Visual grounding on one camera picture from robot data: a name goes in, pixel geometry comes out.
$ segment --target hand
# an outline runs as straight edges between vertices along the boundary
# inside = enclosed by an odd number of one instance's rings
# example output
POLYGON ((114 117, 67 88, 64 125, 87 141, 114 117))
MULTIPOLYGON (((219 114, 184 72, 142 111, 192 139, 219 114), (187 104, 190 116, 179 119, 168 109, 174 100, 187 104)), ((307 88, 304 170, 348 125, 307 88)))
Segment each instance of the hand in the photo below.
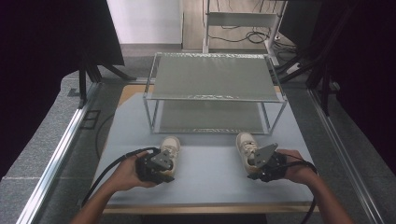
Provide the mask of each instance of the hand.
POLYGON ((135 171, 134 165, 137 158, 143 157, 146 154, 147 151, 141 152, 136 156, 132 156, 127 158, 125 161, 122 161, 104 185, 106 185, 112 192, 128 190, 134 187, 152 188, 156 186, 153 182, 141 181, 135 171))
MULTIPOLYGON (((287 156, 287 162, 299 161, 299 159, 303 159, 298 150, 278 149, 277 152, 285 155, 290 155, 287 156)), ((312 171, 311 168, 303 165, 291 166, 288 168, 285 174, 286 179, 291 180, 294 183, 305 185, 308 185, 312 181, 312 178, 315 177, 318 177, 315 172, 312 171)))

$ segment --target shelf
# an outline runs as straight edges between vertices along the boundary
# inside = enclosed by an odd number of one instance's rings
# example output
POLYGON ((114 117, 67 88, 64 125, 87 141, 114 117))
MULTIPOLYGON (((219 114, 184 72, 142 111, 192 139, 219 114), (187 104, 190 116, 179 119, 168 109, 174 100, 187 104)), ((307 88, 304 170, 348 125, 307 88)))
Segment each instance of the shelf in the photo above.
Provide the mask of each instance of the shelf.
POLYGON ((157 53, 144 94, 151 130, 271 133, 287 100, 269 67, 265 55, 157 53))

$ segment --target black cable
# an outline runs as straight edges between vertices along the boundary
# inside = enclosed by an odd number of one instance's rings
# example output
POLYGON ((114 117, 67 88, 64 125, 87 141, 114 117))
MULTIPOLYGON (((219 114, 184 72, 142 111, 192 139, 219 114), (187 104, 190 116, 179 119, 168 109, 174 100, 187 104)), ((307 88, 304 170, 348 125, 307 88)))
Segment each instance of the black cable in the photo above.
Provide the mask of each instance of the black cable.
POLYGON ((99 139, 99 133, 102 130, 103 126, 105 125, 106 122, 108 122, 111 118, 113 118, 115 115, 115 113, 111 114, 110 116, 108 116, 103 122, 102 124, 99 126, 98 131, 96 132, 96 136, 95 136, 95 150, 96 150, 96 156, 98 157, 98 159, 100 158, 101 153, 99 153, 99 144, 98 144, 98 139, 99 139))
MULTIPOLYGON (((317 168, 316 168, 315 165, 312 164, 311 162, 305 161, 305 160, 303 160, 303 159, 301 159, 301 158, 297 158, 297 157, 294 157, 294 156, 291 156, 291 155, 288 155, 288 154, 283 154, 283 155, 289 156, 289 157, 293 157, 293 158, 295 158, 295 159, 297 159, 297 160, 299 160, 299 161, 288 162, 288 163, 286 163, 286 164, 284 164, 284 165, 277 166, 276 169, 279 169, 279 168, 289 168, 289 167, 291 167, 291 166, 296 166, 296 165, 303 165, 303 166, 307 166, 307 167, 311 168, 311 170, 312 170, 315 174, 318 174, 317 168)), ((311 206, 309 207, 309 210, 306 212, 303 221, 301 221, 302 224, 305 224, 305 223, 308 221, 308 219, 311 217, 312 213, 314 212, 315 206, 317 206, 317 202, 315 201, 315 197, 314 197, 314 198, 312 199, 312 203, 311 203, 311 206)))
POLYGON ((231 8, 231 1, 228 0, 228 7, 230 8, 231 11, 233 11, 233 9, 231 8))
POLYGON ((95 180, 95 182, 93 183, 93 185, 91 186, 90 190, 88 191, 87 195, 85 196, 84 200, 82 201, 81 204, 81 208, 85 205, 85 203, 90 199, 93 191, 96 189, 96 187, 99 185, 100 181, 103 179, 103 177, 107 174, 107 172, 109 170, 111 170, 111 168, 113 168, 115 165, 117 165, 118 163, 126 160, 129 157, 132 157, 140 152, 144 152, 144 151, 148 151, 148 150, 153 150, 153 152, 158 152, 159 149, 156 147, 145 147, 145 148, 141 148, 132 152, 128 152, 127 154, 119 157, 118 159, 116 159, 115 161, 111 162, 111 164, 109 164, 107 166, 107 168, 99 175, 99 177, 95 180))
POLYGON ((212 38, 212 39, 219 39, 219 40, 224 40, 224 41, 233 42, 233 43, 241 42, 241 41, 244 41, 244 40, 248 39, 248 37, 245 37, 245 38, 239 39, 239 40, 230 40, 230 39, 224 39, 224 38, 217 37, 217 36, 211 36, 211 35, 208 35, 208 36, 209 36, 210 38, 212 38))
POLYGON ((248 36, 248 40, 253 43, 253 44, 261 44, 263 43, 267 38, 269 38, 270 36, 268 34, 265 34, 263 32, 260 31, 255 31, 254 29, 257 29, 257 27, 253 27, 251 32, 247 33, 248 36), (252 39, 250 39, 252 36, 257 36, 261 39, 261 41, 254 41, 252 39))
POLYGON ((218 3, 218 12, 220 12, 219 0, 216 0, 216 2, 218 3))
POLYGON ((277 1, 275 1, 275 3, 274 3, 273 13, 275 11, 276 3, 277 3, 277 1))
POLYGON ((202 0, 202 25, 205 28, 205 21, 204 21, 204 13, 205 13, 205 9, 204 9, 204 0, 202 0))
POLYGON ((257 1, 256 5, 254 6, 253 10, 251 10, 251 12, 254 12, 254 9, 256 9, 256 7, 259 5, 260 2, 262 2, 262 4, 260 5, 259 12, 262 12, 262 5, 264 4, 264 0, 257 1))

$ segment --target sneaker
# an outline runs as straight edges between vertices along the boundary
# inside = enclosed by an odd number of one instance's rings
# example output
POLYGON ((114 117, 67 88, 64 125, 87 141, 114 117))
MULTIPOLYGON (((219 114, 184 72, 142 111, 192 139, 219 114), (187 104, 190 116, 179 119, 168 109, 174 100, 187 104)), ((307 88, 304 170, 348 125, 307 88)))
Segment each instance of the sneaker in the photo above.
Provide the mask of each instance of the sneaker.
POLYGON ((240 133, 236 136, 236 148, 248 174, 260 172, 254 165, 254 152, 258 149, 257 142, 250 133, 240 133))
POLYGON ((161 152, 168 150, 170 153, 169 157, 173 163, 172 170, 162 171, 161 173, 173 176, 176 170, 178 153, 180 152, 180 142, 174 136, 166 137, 161 143, 160 150, 161 152))

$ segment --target dark background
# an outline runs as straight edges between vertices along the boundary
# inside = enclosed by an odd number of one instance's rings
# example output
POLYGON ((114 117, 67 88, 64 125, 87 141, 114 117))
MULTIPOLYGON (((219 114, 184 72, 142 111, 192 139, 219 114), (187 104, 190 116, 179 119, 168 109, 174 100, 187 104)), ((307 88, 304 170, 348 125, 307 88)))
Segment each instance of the dark background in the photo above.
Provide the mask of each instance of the dark background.
POLYGON ((335 43, 331 68, 338 101, 394 174, 395 37, 395 1, 361 0, 335 43))
POLYGON ((1 150, 4 176, 55 101, 81 52, 123 64, 106 0, 7 0, 0 6, 1 150))

